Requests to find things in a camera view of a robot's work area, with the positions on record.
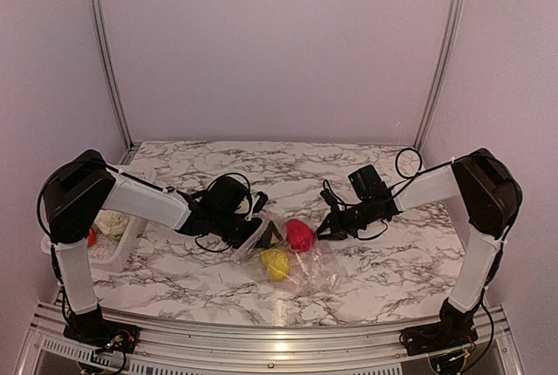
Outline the red fake pepper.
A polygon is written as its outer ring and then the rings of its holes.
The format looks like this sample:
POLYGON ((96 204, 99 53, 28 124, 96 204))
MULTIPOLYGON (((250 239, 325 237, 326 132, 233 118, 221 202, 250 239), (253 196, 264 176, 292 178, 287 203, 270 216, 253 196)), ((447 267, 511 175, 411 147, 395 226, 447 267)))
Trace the red fake pepper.
POLYGON ((296 253, 305 253, 312 249, 315 243, 313 230, 304 222, 290 219, 286 222, 287 242, 296 253))

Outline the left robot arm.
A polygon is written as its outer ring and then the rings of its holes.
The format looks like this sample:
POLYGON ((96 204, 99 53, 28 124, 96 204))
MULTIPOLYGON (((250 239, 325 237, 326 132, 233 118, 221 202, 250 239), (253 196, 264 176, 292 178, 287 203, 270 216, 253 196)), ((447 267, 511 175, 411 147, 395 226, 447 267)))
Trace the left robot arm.
POLYGON ((282 223, 264 211, 267 202, 266 194, 251 193, 242 174, 223 174, 207 188, 188 194, 111 166, 95 150, 84 151, 47 178, 36 206, 69 306, 68 325, 91 344, 103 344, 110 337, 86 252, 90 228, 100 211, 124 213, 195 238, 217 235, 230 248, 247 251, 282 240, 282 223))

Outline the clear zip top bag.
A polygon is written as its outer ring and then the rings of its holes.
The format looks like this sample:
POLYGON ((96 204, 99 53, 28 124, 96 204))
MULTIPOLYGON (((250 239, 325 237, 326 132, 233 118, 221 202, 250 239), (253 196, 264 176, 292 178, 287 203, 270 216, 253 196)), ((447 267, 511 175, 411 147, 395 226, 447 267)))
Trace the clear zip top bag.
POLYGON ((272 213, 254 215, 258 228, 232 255, 255 282, 290 296, 331 293, 346 271, 326 241, 319 241, 306 223, 272 213))

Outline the front aluminium frame rail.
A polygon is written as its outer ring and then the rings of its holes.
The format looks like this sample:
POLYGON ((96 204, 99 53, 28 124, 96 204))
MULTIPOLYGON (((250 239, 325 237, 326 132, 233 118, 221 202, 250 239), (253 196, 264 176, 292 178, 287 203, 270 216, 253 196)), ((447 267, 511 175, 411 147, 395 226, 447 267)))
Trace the front aluminium frame rail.
MULTIPOLYGON (((105 317, 134 324, 139 336, 128 354, 127 374, 433 374, 449 359, 406 353, 400 332, 417 320, 330 327, 265 327, 192 323, 105 310, 105 317)), ((17 361, 17 374, 77 374, 82 365, 113 372, 120 358, 63 336, 57 304, 40 303, 17 361)))

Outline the orange fake tomato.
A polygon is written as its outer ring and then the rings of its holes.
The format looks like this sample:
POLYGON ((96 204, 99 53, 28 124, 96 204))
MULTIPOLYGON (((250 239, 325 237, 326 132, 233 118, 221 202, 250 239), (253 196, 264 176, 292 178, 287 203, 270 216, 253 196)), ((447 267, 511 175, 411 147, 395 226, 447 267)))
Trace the orange fake tomato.
POLYGON ((87 247, 91 248, 96 242, 96 233, 93 228, 89 229, 88 237, 87 237, 87 247))

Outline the white fake cauliflower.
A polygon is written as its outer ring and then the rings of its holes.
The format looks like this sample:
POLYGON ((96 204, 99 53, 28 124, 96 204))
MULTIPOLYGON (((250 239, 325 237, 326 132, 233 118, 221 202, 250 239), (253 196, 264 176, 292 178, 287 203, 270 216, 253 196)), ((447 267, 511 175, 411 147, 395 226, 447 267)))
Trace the white fake cauliflower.
POLYGON ((101 210, 94 221, 94 225, 106 236, 121 237, 125 233, 130 220, 129 215, 101 210))

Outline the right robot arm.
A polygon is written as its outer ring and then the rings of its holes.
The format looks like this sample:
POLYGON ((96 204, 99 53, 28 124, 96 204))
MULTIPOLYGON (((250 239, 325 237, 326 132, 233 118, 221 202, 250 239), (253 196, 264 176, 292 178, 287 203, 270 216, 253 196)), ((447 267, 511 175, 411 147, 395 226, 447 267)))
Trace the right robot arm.
POLYGON ((432 340, 437 345, 453 345, 465 334, 499 270, 507 235, 522 204, 519 183, 485 148, 420 169, 392 186, 372 165, 359 168, 348 179, 357 195, 356 203, 343 201, 329 182, 323 183, 321 196, 330 212, 316 231, 320 240, 357 239, 360 231, 374 222, 387 223, 407 210, 450 198, 462 200, 470 226, 466 256, 440 309, 440 322, 432 327, 432 340))

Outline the right aluminium frame post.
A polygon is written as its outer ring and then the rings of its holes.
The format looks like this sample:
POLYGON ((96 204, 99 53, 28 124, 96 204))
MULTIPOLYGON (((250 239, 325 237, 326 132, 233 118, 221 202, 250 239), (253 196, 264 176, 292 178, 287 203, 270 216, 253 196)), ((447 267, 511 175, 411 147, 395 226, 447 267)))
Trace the right aluminium frame post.
POLYGON ((425 107, 418 124, 415 134, 413 147, 421 151, 425 147, 425 142, 429 130, 432 126, 435 111, 442 93, 446 69, 452 55, 453 47, 459 30, 459 22, 463 12, 464 0, 449 0, 446 24, 439 48, 439 55, 435 65, 432 81, 427 93, 425 107))

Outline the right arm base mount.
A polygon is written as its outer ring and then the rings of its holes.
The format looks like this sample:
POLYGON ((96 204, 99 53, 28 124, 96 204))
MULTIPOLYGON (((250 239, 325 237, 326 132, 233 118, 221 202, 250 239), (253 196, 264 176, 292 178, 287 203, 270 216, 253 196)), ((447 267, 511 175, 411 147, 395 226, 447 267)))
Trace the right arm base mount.
POLYGON ((448 331, 442 327, 442 323, 433 323, 403 329, 399 342, 405 347, 408 356, 417 356, 472 345, 478 338, 474 325, 466 326, 461 331, 448 331))

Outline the left aluminium frame post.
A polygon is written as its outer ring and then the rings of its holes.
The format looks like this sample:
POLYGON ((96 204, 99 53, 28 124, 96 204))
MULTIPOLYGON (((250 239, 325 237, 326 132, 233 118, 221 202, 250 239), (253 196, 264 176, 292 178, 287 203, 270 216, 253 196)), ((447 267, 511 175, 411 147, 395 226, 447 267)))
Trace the left aluminium frame post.
POLYGON ((119 84, 114 70, 109 38, 105 26, 102 0, 90 0, 92 23, 95 30, 101 66, 105 76, 109 99, 112 105, 120 138, 126 150, 134 147, 133 137, 128 125, 124 105, 120 96, 119 84))

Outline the aluminium frame post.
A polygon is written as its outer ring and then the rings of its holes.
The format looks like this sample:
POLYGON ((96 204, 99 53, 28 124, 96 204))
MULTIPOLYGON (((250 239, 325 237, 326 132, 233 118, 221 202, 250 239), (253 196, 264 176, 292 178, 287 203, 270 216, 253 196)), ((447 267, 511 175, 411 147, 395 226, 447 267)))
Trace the aluminium frame post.
POLYGON ((119 84, 114 70, 109 38, 105 26, 102 0, 90 0, 92 23, 95 30, 101 66, 105 76, 109 99, 112 105, 120 138, 126 150, 134 147, 133 137, 128 125, 124 105, 120 96, 119 84))
POLYGON ((421 151, 425 147, 425 142, 429 130, 432 126, 435 111, 442 93, 446 69, 452 55, 453 47, 459 30, 459 22, 463 12, 464 0, 449 0, 446 24, 439 48, 439 55, 435 65, 432 81, 427 93, 425 107, 418 124, 415 134, 413 147, 421 151))

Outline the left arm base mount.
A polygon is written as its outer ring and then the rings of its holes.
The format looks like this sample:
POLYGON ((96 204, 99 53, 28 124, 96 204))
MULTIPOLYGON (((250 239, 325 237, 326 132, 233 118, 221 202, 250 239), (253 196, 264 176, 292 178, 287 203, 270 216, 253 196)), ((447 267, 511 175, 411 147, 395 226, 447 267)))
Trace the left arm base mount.
POLYGON ((140 329, 133 324, 124 324, 102 317, 78 315, 65 326, 64 336, 82 344, 96 347, 96 353, 121 351, 133 353, 140 329))

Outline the white perforated plastic basket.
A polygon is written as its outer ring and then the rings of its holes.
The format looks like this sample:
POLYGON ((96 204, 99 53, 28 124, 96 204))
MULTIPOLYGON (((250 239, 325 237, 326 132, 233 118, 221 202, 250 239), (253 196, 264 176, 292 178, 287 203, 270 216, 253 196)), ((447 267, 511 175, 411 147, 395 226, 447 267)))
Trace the white perforated plastic basket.
POLYGON ((53 173, 41 188, 37 217, 45 232, 42 249, 58 264, 56 249, 72 242, 84 242, 90 264, 95 269, 121 271, 131 253, 135 238, 146 221, 114 209, 103 208, 109 192, 123 177, 145 184, 144 176, 118 170, 99 160, 75 160, 53 173))

